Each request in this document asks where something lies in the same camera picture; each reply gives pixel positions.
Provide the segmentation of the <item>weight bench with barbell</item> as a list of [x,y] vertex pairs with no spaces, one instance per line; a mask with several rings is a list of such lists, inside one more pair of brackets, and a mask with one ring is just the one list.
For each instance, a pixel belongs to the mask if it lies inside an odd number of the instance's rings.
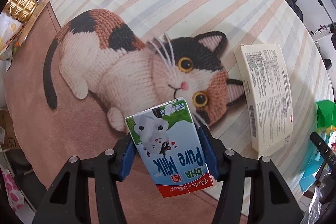
[[327,8],[325,7],[324,3],[322,0],[317,0],[317,2],[319,3],[319,5],[324,9],[324,11],[326,12],[329,20],[330,20],[330,24],[327,25],[323,25],[320,28],[318,28],[315,32],[311,33],[311,37],[315,43],[315,45],[318,44],[318,42],[323,39],[324,37],[331,35],[331,43],[333,45],[333,47],[335,48],[335,21],[332,19],[330,13],[328,12]]

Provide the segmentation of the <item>blue white milk carton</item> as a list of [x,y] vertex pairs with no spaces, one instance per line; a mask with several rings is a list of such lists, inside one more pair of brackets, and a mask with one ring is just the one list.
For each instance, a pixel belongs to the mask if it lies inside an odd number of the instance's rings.
[[162,197],[179,196],[214,185],[184,98],[129,116],[125,123]]

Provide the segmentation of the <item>pink floral bag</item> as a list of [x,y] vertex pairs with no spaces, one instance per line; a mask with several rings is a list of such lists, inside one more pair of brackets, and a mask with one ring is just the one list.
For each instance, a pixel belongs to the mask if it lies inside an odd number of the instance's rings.
[[19,188],[17,187],[17,184],[15,183],[12,175],[10,174],[10,171],[8,169],[1,167],[1,172],[5,182],[5,188],[10,207],[13,209],[13,211],[18,211],[21,207],[24,206],[25,198],[21,193],[21,191],[19,190]]

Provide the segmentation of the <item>gold liquor bottle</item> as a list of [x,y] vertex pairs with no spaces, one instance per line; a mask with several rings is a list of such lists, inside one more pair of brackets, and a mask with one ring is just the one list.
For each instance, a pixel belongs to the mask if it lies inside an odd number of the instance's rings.
[[29,20],[38,6],[38,0],[8,0],[4,12],[13,19],[24,23]]

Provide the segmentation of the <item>cardboard box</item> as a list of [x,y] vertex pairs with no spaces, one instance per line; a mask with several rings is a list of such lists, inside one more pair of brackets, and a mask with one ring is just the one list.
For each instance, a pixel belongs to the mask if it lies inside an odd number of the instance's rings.
[[13,121],[8,111],[1,110],[0,113],[1,149],[20,149],[15,136]]

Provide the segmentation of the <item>yellow snack bag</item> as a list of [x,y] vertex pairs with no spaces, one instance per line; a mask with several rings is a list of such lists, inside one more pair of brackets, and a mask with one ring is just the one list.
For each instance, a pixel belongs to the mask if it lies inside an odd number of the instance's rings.
[[21,23],[5,12],[1,12],[1,61],[11,61],[13,55],[19,48],[19,37],[25,27],[25,23]]

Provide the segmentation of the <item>cat pattern table mat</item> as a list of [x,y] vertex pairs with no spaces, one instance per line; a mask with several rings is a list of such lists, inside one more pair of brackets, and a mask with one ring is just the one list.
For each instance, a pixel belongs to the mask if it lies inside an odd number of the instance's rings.
[[70,156],[113,147],[126,117],[183,97],[214,137],[255,158],[234,55],[254,44],[278,44],[284,55],[293,133],[271,159],[300,198],[316,102],[333,91],[284,0],[51,0],[5,76],[15,135],[50,186]]

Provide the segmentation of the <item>cream flat printed box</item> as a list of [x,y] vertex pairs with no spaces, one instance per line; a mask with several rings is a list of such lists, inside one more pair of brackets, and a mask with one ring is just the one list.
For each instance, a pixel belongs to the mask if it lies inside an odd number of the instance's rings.
[[289,76],[278,44],[240,45],[235,57],[247,99],[251,146],[270,156],[291,140],[293,106]]

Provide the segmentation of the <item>green blue plastic wrapper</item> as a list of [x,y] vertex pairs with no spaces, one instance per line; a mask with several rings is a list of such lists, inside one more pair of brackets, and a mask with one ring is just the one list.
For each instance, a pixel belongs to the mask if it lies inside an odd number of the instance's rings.
[[335,102],[323,100],[315,105],[315,128],[309,136],[303,175],[299,180],[302,192],[306,192],[315,183],[315,176],[324,162],[323,151],[326,151],[327,145],[331,145],[335,133]]

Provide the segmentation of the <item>brown paper packet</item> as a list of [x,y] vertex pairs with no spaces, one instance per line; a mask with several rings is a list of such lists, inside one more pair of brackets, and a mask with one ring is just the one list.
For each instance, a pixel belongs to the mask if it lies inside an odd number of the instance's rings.
[[42,11],[45,9],[45,7],[49,2],[50,0],[42,0],[37,6],[37,8],[34,10],[33,14],[31,15],[30,19],[27,21],[21,34],[19,35],[18,38],[19,46],[21,46],[24,43],[27,36],[29,35],[29,32],[32,30],[34,24],[36,23],[38,17],[40,16],[40,14],[42,13]]

